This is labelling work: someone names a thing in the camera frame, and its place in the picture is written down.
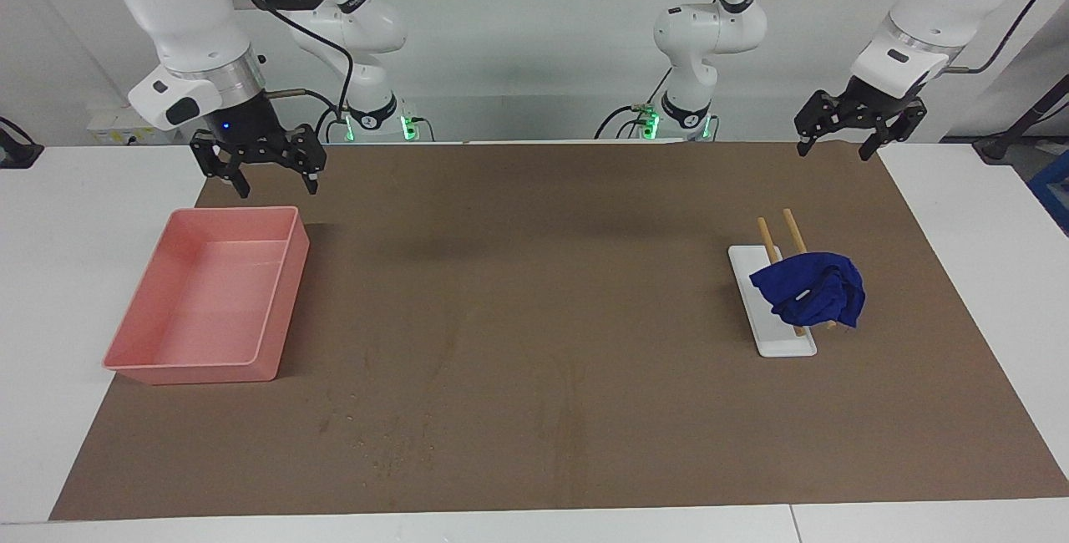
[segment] white table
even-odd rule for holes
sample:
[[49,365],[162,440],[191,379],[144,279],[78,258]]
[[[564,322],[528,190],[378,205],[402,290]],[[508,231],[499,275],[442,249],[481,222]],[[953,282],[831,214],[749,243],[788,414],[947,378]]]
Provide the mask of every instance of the white table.
[[[1069,239],[971,148],[881,155],[1069,474]],[[0,541],[1069,541],[1069,499],[34,524],[107,390],[99,359],[162,224],[202,182],[186,148],[51,148],[0,171]]]

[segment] white rectangular tray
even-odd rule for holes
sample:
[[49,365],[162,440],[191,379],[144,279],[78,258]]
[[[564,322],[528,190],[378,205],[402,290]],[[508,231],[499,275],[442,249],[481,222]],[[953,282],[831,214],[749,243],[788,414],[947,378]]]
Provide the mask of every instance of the white rectangular tray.
[[779,315],[772,313],[772,305],[754,286],[752,274],[769,266],[769,255],[761,246],[737,246],[728,249],[731,268],[739,284],[742,304],[746,307],[746,317],[754,331],[757,353],[761,357],[811,357],[817,355],[817,344],[812,333],[805,327],[805,337],[794,333],[794,326],[784,323]]

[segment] white wall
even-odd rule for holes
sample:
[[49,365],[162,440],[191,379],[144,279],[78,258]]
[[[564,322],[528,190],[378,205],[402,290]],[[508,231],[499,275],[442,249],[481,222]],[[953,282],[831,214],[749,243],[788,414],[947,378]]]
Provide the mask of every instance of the white wall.
[[[894,2],[759,1],[770,17],[766,42],[748,55],[716,60],[722,83],[714,112],[724,118],[723,140],[794,139],[794,112],[814,90],[842,90],[854,57]],[[947,133],[1062,1],[1040,2],[988,75],[947,76],[929,86],[925,99],[932,112],[915,139],[932,142]],[[47,2],[69,26],[93,63],[98,63],[120,89],[128,90],[155,66],[151,42],[137,29],[121,0]],[[408,45],[384,57],[399,93],[434,121],[440,139],[485,140],[592,136],[605,113],[624,103],[645,100],[664,74],[667,59],[652,40],[659,11],[707,0],[390,2],[401,9],[410,26]],[[973,64],[985,59],[1023,2],[1010,0],[994,15],[961,62]],[[257,13],[243,13],[241,20],[249,29],[257,51],[269,59],[265,66],[269,87],[304,86],[328,95],[337,93],[337,79],[316,59],[299,51],[282,25]],[[56,51],[40,44],[38,37],[22,36],[12,41],[10,48],[4,44],[0,60],[4,64],[46,63],[42,56],[56,56]],[[53,86],[56,72],[46,68],[38,75],[45,82],[42,89],[63,90]],[[107,90],[106,82],[97,82],[97,87]],[[1037,86],[1027,82],[1027,87]],[[1036,95],[1042,90],[1022,93]],[[4,86],[0,108],[11,102],[10,97]],[[58,98],[67,102],[69,95],[65,91],[45,94],[36,104],[50,105]],[[295,124],[313,120],[319,110],[313,103],[290,100],[280,105],[280,113],[285,123]],[[1009,124],[1019,113],[1007,108],[996,115]],[[41,121],[37,113],[27,118]],[[64,121],[65,131],[73,131],[82,127],[81,118],[67,112],[57,120]]]
[[[951,134],[983,136],[1003,131],[1066,74],[1069,74],[1069,2],[1062,5],[990,89],[965,110]],[[1069,110],[1035,125],[1028,135],[1069,136]]]
[[0,115],[40,143],[92,143],[89,109],[120,102],[48,0],[0,0]]

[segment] black cable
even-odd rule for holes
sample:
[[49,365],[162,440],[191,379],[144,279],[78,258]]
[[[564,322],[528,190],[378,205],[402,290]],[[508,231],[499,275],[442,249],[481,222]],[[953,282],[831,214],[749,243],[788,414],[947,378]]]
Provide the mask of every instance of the black cable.
[[[268,91],[267,97],[272,97],[272,94],[275,94],[275,93],[270,93],[270,91]],[[323,95],[321,93],[317,93],[317,91],[315,91],[315,90],[305,90],[305,89],[301,89],[300,94],[280,95],[279,98],[282,98],[282,97],[303,97],[303,95],[310,95],[310,97],[316,98],[316,100],[322,102],[324,105],[329,106],[330,111],[332,113],[336,113],[338,111],[337,106],[335,106],[335,103],[330,102],[330,98],[325,97],[325,95]]]
[[307,27],[298,25],[298,22],[295,22],[294,20],[292,20],[292,18],[286,17],[286,15],[280,14],[279,11],[275,10],[274,7],[266,5],[266,3],[260,2],[259,5],[262,5],[264,11],[267,11],[267,13],[274,15],[275,18],[278,18],[279,21],[285,22],[285,25],[293,27],[294,29],[298,30],[298,32],[306,34],[306,36],[312,37],[313,41],[321,42],[321,44],[325,44],[329,48],[335,48],[336,51],[340,51],[342,52],[343,56],[345,56],[345,60],[348,63],[348,68],[347,71],[345,71],[345,81],[341,86],[341,97],[339,98],[338,106],[335,110],[338,120],[341,120],[342,109],[345,106],[345,97],[346,95],[348,95],[348,86],[353,81],[353,71],[356,67],[356,63],[353,60],[353,56],[350,55],[350,51],[347,51],[347,49],[341,47],[341,45],[334,44],[334,42],[326,40],[326,37],[321,36],[316,32],[312,32],[312,30],[307,29]]
[[716,135],[721,133],[721,118],[717,115],[713,115],[710,117],[710,120],[716,120],[716,128],[713,129],[713,140],[709,140],[709,142],[716,142]]
[[[650,103],[653,102],[653,98],[656,97],[657,92],[661,91],[661,86],[665,86],[665,82],[668,81],[668,75],[671,75],[671,67],[668,67],[668,71],[665,71],[664,78],[661,78],[661,81],[657,82],[657,87],[655,87],[655,89],[653,89],[653,93],[650,94],[649,98],[647,98],[646,105],[650,105]],[[631,136],[634,136],[634,135],[635,135],[635,127],[634,127],[634,125],[632,125],[631,131],[628,131],[628,139],[631,139]]]
[[601,133],[603,133],[605,130],[605,128],[607,127],[607,125],[609,124],[609,122],[611,120],[615,120],[615,118],[617,115],[620,115],[620,113],[628,112],[628,110],[632,110],[630,105],[628,105],[628,106],[621,106],[621,108],[614,110],[614,112],[610,112],[608,117],[605,117],[605,120],[602,122],[601,125],[599,125],[598,133],[595,133],[595,135],[594,135],[594,139],[599,140],[600,137],[601,137]]
[[1038,0],[1028,0],[1028,3],[1026,3],[1026,5],[1024,5],[1023,10],[1021,10],[1020,14],[1017,15],[1016,20],[1009,27],[1009,30],[1008,30],[1008,32],[1006,32],[1005,36],[1003,36],[1003,40],[1001,42],[998,42],[998,47],[995,48],[995,51],[991,56],[991,59],[988,59],[988,61],[985,64],[982,64],[982,66],[975,67],[975,68],[964,68],[964,71],[948,71],[948,74],[952,74],[952,75],[977,75],[977,74],[982,74],[982,72],[985,72],[985,71],[988,71],[988,67],[991,67],[991,64],[993,64],[994,61],[997,60],[998,57],[1002,55],[1002,51],[1006,47],[1006,44],[1009,43],[1010,37],[1012,37],[1013,33],[1017,32],[1017,29],[1021,25],[1021,21],[1024,20],[1024,17],[1027,17],[1028,11],[1032,10],[1032,6],[1035,5],[1036,2],[1038,2]]
[[14,121],[7,120],[6,117],[0,117],[0,124],[7,125],[9,128],[12,128],[12,131],[15,131],[17,135],[25,137],[27,142],[34,144],[34,146],[37,145],[37,143],[33,142],[32,137],[30,137],[30,135],[26,133],[26,129],[18,127],[18,124],[15,124]]
[[623,128],[626,128],[628,125],[631,125],[631,133],[629,133],[629,135],[628,135],[628,139],[631,139],[631,136],[634,135],[634,131],[635,131],[635,125],[641,125],[641,124],[642,124],[642,120],[634,120],[634,121],[628,121],[626,124],[620,125],[620,130],[616,131],[616,139],[618,139],[618,140],[620,139],[620,136],[623,135]]
[[324,131],[324,140],[323,140],[324,143],[330,143],[330,128],[337,124],[347,124],[347,123],[346,121],[331,121],[329,124],[327,124],[327,131]]
[[[316,123],[315,123],[315,129],[314,129],[316,139],[319,139],[320,133],[323,131],[323,123],[324,123],[324,121],[326,121],[327,118],[330,117],[330,114],[332,112],[335,112],[335,109],[331,106],[330,109],[324,110],[324,112],[322,113],[322,115],[320,115],[320,121],[316,121]],[[337,118],[335,118],[335,120],[332,120],[330,123],[331,124],[337,124],[338,121],[339,120],[337,120]]]
[[431,120],[427,117],[413,117],[412,123],[414,124],[427,124],[427,128],[431,129],[431,142],[438,142],[438,139],[434,137],[434,125],[431,124]]

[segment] blue object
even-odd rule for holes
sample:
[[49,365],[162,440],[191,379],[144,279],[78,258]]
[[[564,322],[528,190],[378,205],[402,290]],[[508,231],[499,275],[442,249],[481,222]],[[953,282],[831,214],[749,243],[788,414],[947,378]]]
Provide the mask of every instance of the blue object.
[[1066,193],[1059,193],[1056,189],[1063,185],[1066,177],[1069,177],[1069,152],[1047,166],[1045,170],[1039,171],[1036,177],[1032,177],[1028,182],[1032,193],[1039,198],[1043,208],[1047,208],[1047,213],[1051,213],[1062,230],[1069,230],[1069,208],[1063,201]]
[[862,274],[842,254],[802,253],[749,277],[772,304],[772,313],[792,326],[839,322],[857,327],[865,307]]

